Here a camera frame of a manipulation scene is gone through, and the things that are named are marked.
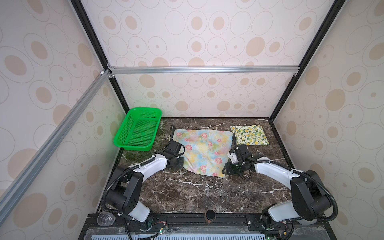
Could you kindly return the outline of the floral pastel skirt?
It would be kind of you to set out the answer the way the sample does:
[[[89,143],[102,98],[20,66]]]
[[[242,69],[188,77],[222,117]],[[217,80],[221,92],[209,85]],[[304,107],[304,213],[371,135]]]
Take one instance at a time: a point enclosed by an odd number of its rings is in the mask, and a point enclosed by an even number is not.
[[[215,130],[176,130],[173,140],[185,147],[183,167],[198,175],[224,178],[233,133]]]

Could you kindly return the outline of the lemon print green skirt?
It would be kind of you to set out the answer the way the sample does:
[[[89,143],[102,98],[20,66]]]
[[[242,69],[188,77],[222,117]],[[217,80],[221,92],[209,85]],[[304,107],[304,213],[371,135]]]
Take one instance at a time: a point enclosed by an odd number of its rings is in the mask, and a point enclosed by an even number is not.
[[[270,144],[262,126],[231,126],[231,131],[235,134],[237,145],[268,146]]]

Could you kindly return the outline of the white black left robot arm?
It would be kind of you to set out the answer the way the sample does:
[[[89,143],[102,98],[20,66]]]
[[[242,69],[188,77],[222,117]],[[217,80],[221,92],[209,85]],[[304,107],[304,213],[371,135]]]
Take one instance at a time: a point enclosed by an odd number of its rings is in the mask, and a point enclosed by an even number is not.
[[[173,140],[175,126],[170,127],[168,143],[151,158],[127,167],[118,167],[108,182],[101,198],[102,210],[136,220],[146,228],[153,223],[153,212],[140,202],[145,180],[164,169],[181,169],[186,147]]]

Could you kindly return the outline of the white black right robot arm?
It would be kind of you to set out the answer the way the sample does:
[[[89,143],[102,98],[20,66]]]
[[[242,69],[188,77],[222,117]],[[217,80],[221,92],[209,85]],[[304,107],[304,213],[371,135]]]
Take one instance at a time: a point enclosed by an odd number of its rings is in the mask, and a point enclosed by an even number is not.
[[[250,180],[252,173],[258,173],[291,191],[291,200],[262,211],[260,222],[264,229],[273,229],[275,224],[285,220],[311,225],[318,220],[330,222],[337,218],[337,201],[315,171],[300,171],[270,160],[265,155],[253,155],[246,145],[239,145],[236,138],[233,138],[233,143],[234,147],[228,153],[229,160],[222,170],[224,175]]]

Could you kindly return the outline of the green plastic basket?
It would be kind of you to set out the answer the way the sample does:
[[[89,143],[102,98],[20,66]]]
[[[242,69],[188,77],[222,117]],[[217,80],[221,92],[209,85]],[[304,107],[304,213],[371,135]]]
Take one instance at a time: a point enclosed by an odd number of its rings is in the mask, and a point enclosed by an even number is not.
[[[157,108],[133,108],[128,111],[114,138],[115,146],[127,151],[150,151],[162,118]]]

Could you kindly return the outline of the brown cylindrical knob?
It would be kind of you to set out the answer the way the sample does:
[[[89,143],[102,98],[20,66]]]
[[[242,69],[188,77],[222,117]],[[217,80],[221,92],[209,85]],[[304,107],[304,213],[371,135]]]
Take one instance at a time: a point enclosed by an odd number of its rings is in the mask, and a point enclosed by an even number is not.
[[[205,212],[205,221],[207,225],[210,225],[216,219],[216,213],[213,210]]]

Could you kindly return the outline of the clear plastic cup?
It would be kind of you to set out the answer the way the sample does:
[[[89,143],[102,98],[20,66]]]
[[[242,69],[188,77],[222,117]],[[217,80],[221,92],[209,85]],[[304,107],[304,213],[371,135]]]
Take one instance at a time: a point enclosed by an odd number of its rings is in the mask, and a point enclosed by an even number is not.
[[[102,211],[97,217],[97,224],[101,227],[112,226],[116,222],[116,216],[113,213]]]

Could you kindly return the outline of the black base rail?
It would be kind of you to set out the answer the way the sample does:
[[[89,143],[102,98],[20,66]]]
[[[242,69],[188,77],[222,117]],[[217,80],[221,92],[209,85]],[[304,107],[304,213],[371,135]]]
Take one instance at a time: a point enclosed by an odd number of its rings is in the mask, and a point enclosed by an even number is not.
[[[146,228],[136,220],[116,216],[109,227],[97,224],[97,214],[88,215],[80,240],[334,240],[330,224],[318,221],[305,226],[290,220],[278,222],[266,230],[260,214],[216,213],[207,225],[205,214],[154,214],[153,224]]]

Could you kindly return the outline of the silver aluminium rail back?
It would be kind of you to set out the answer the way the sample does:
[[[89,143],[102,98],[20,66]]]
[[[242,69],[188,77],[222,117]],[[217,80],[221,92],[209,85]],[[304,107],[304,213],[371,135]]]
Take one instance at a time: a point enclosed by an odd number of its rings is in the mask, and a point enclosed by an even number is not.
[[[297,73],[299,66],[211,66],[211,67],[111,67],[116,74],[226,74],[226,73]]]

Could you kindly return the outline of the silver aluminium rail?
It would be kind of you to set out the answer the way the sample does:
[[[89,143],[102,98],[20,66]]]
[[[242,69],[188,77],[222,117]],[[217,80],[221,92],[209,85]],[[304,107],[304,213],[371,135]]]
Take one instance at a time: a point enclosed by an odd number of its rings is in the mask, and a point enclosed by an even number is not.
[[[211,66],[211,67],[111,67],[116,74],[226,74],[226,73],[297,73],[299,66]]]
[[[10,185],[10,188],[1,198],[1,224],[5,222],[12,210],[16,207],[22,196],[58,148],[59,144],[92,101],[97,91],[101,88],[105,80],[109,78],[111,72],[111,70],[105,69],[99,74],[74,107],[70,109],[69,113],[64,117],[59,126],[37,151],[32,160]]]

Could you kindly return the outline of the silver aluminium rail left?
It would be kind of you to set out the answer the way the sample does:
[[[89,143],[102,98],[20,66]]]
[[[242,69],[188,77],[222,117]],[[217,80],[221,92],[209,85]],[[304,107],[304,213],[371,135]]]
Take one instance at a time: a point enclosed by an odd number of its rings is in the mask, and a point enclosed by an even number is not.
[[[1,198],[1,224],[5,222],[12,210],[16,207],[22,196],[58,148],[59,144],[92,101],[97,91],[101,88],[105,80],[109,78],[111,72],[111,70],[105,69],[99,74],[74,107],[70,109],[69,113],[64,117],[59,126],[37,151],[32,160],[10,185],[10,188]]]

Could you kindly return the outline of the black corner frame post left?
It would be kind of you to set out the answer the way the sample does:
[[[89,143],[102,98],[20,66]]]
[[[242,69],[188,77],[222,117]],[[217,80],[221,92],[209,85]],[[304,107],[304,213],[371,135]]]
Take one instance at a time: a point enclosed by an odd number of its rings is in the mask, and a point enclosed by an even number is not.
[[[83,29],[85,30],[85,32],[87,34],[87,37],[88,37],[97,57],[99,59],[99,62],[102,65],[103,69],[104,70],[111,70],[111,68],[109,66],[109,61],[105,55],[105,52],[102,48],[102,45],[99,41],[99,38],[96,35],[96,32],[93,28],[93,25],[92,25],[87,13],[86,13],[84,5],[79,0],[70,0],[70,2],[71,2],[72,6],[75,10],[77,17],[79,18],[79,20],[83,26]],[[122,89],[120,88],[120,85],[119,85],[116,77],[113,74],[111,74],[111,77],[109,77],[109,81],[113,87],[113,90],[115,91],[115,94],[118,97],[118,100],[120,101],[120,104],[123,107],[123,110],[125,111],[125,113],[127,113],[130,110],[130,108],[127,104],[127,101],[123,95]]]

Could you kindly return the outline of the black corner frame post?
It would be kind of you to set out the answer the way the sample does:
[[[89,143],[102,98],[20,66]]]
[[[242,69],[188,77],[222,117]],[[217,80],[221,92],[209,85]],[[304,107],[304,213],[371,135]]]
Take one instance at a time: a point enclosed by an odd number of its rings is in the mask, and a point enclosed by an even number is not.
[[[290,96],[291,92],[295,88],[297,82],[299,81],[301,75],[304,73],[306,67],[310,63],[312,57],[315,55],[315,52],[318,50],[320,44],[324,40],[326,34],[330,30],[332,24],[336,20],[338,14],[340,13],[341,9],[345,5],[347,1],[346,0],[336,0],[333,1],[330,10],[326,14],[324,20],[321,22],[321,25],[318,29],[318,31],[315,34],[314,39],[312,40],[311,44],[309,45],[309,48],[307,49],[303,59],[301,60],[299,64],[299,70],[294,76],[291,78],[288,86],[286,87],[283,95],[281,96],[277,106],[275,107],[274,111],[272,112],[270,116],[270,122],[273,123],[275,119],[277,118],[278,114],[282,110],[285,102],[287,101],[288,97]]]
[[[93,28],[93,25],[92,25],[87,13],[86,13],[84,5],[79,0],[70,0],[70,2],[71,2],[72,6],[75,10],[77,17],[79,18],[79,20],[83,26],[83,29],[85,30],[85,32],[87,34],[87,37],[88,37],[97,57],[99,59],[99,62],[102,65],[103,69],[104,70],[111,70],[111,68],[109,66],[109,61],[105,55],[105,52],[102,48],[102,45],[99,41],[99,38],[96,35],[96,32]],[[127,104],[127,101],[123,95],[122,89],[120,88],[120,85],[119,85],[116,77],[113,74],[111,74],[111,77],[109,77],[109,81],[113,87],[113,90],[115,91],[115,94],[118,97],[118,100],[120,101],[120,104],[123,107],[123,110],[125,111],[125,113],[127,113],[130,110],[130,108]]]

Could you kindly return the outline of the black corner frame post right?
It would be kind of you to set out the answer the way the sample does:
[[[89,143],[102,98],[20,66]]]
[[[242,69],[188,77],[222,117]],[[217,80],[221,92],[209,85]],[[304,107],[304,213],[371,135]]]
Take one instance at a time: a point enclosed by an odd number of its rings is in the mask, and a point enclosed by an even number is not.
[[[304,73],[306,67],[310,63],[312,57],[315,55],[315,52],[318,50],[320,44],[324,40],[326,34],[330,30],[332,24],[336,20],[338,14],[340,13],[341,9],[345,5],[347,1],[346,0],[336,0],[333,1],[330,10],[326,14],[324,20],[321,22],[321,25],[318,29],[318,31],[315,34],[314,39],[312,40],[311,44],[309,45],[309,48],[307,49],[303,59],[301,60],[299,64],[299,70],[294,76],[291,78],[288,86],[286,87],[283,95],[281,96],[277,106],[275,107],[274,111],[272,112],[270,116],[270,122],[273,123],[275,119],[277,118],[278,114],[282,110],[285,102],[287,101],[288,97],[290,96],[291,92],[295,88],[297,82],[299,81],[301,75]]]

